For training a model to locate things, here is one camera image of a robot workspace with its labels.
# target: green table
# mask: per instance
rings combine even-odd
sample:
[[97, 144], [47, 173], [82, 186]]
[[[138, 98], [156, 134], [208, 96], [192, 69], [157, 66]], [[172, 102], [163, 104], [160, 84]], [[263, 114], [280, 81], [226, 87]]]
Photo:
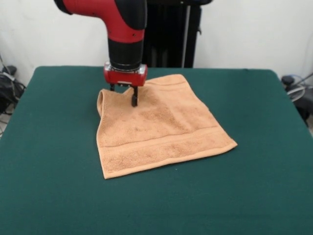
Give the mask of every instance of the green table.
[[102, 68], [40, 67], [0, 140], [1, 235], [311, 235], [313, 140], [269, 70], [182, 73], [239, 146], [104, 180]]

